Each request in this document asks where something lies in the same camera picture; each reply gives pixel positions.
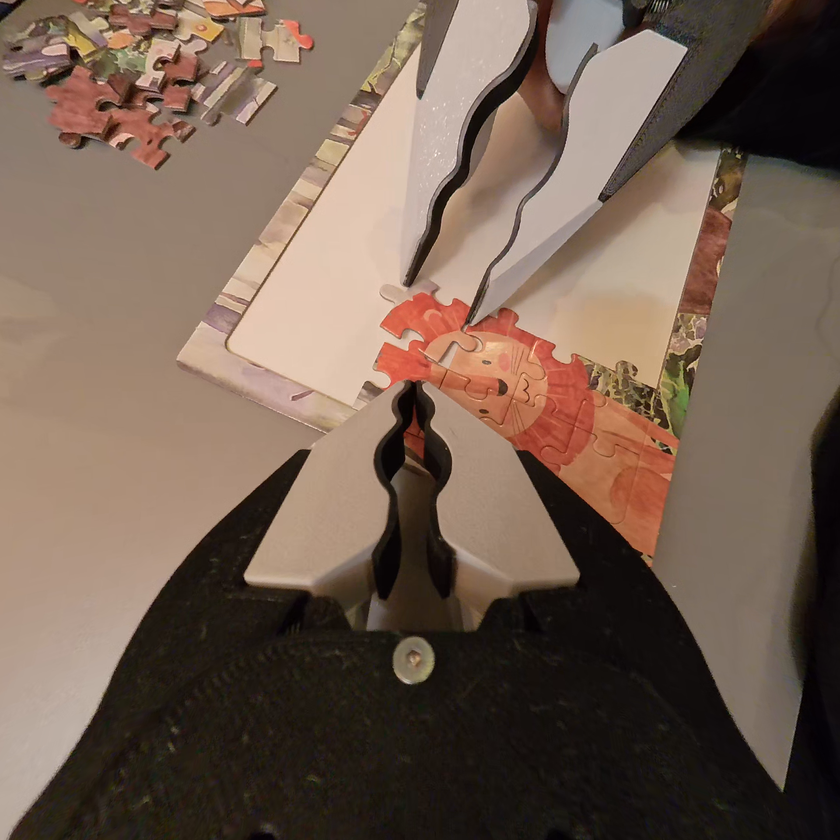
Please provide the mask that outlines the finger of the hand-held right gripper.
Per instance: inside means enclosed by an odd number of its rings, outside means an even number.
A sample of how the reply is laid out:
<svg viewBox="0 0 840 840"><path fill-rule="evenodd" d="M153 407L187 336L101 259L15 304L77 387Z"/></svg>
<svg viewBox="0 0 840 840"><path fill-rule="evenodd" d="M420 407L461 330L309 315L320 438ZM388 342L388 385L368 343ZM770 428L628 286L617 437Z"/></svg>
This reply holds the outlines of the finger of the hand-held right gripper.
<svg viewBox="0 0 840 840"><path fill-rule="evenodd" d="M479 285L468 325L503 306L601 208L601 194L686 52L646 29L586 54L564 104L563 148L520 201L509 240Z"/></svg>
<svg viewBox="0 0 840 840"><path fill-rule="evenodd" d="M410 287L465 183L480 132L517 90L539 45L530 1L428 2L416 72L402 217L402 283Z"/></svg>

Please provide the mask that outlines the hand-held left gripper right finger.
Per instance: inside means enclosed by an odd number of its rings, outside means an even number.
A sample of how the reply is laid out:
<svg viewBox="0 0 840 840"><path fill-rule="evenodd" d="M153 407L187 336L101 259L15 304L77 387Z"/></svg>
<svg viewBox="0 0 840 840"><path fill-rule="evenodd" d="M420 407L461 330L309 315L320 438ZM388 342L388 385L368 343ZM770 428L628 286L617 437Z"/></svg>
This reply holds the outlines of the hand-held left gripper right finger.
<svg viewBox="0 0 840 840"><path fill-rule="evenodd" d="M425 382L420 425L436 481L429 572L440 594L458 601L465 630L476 630L495 600L575 586L578 568L519 452Z"/></svg>

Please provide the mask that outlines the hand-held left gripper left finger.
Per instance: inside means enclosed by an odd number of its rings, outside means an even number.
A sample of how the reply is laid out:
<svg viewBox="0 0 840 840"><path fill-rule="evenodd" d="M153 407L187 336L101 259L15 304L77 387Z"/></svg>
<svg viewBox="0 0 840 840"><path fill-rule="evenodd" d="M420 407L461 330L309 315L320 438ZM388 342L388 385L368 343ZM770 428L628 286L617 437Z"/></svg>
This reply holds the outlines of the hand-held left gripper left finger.
<svg viewBox="0 0 840 840"><path fill-rule="evenodd" d="M414 382L399 382L311 446L245 571L248 585L332 598L352 627L368 627L371 598L386 599L400 569L392 479L416 395Z"/></svg>

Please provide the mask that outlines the assembled lion puzzle section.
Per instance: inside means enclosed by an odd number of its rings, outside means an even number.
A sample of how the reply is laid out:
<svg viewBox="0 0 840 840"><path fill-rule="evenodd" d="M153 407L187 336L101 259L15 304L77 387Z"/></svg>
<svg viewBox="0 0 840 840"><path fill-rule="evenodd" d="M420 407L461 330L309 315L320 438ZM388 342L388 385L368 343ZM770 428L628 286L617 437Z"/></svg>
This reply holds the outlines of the assembled lion puzzle section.
<svg viewBox="0 0 840 840"><path fill-rule="evenodd" d="M519 327L501 308L427 348L415 332L405 348L384 343L374 369L425 381L514 448L529 452L631 544L654 556L677 437L590 387L581 357Z"/></svg>

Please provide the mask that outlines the printed frame puzzle tray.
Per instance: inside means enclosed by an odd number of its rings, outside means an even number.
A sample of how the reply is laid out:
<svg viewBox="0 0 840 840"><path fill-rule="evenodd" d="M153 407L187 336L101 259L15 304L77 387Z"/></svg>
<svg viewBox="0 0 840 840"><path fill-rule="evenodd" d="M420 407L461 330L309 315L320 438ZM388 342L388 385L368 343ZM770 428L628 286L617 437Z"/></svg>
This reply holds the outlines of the printed frame puzzle tray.
<svg viewBox="0 0 840 840"><path fill-rule="evenodd" d="M181 367L328 432L390 384L374 368L398 243L426 4L420 3L178 355ZM514 96L444 214L420 280L467 303L553 148ZM679 437L747 157L671 143L504 308L576 354L590 387Z"/></svg>

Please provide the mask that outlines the person's right hand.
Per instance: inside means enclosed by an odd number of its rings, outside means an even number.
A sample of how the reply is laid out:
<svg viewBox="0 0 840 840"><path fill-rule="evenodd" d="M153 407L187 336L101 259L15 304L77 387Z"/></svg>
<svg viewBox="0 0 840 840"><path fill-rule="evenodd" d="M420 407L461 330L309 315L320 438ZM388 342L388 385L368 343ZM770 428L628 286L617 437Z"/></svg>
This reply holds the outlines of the person's right hand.
<svg viewBox="0 0 840 840"><path fill-rule="evenodd" d="M555 87L544 61L534 60L518 92L539 125L561 132L565 96Z"/></svg>

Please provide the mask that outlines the pile of loose puzzle pieces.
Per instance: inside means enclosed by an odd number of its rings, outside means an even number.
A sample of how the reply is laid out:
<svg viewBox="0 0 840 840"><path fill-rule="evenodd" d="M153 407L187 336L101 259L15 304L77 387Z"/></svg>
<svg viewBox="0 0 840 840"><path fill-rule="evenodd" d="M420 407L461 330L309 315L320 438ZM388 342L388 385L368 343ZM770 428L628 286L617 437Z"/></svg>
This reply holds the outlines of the pile of loose puzzle pieces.
<svg viewBox="0 0 840 840"><path fill-rule="evenodd" d="M298 21L268 19L266 2L89 1L10 28L2 73L44 89L66 147L99 141L159 169L169 139L201 123L248 125L277 90L264 54L298 64L313 39Z"/></svg>

